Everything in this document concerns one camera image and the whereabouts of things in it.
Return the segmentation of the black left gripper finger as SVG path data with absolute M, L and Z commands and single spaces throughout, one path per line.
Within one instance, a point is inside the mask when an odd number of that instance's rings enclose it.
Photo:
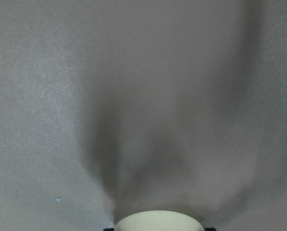
M 117 231 L 115 228 L 105 228 L 104 231 Z

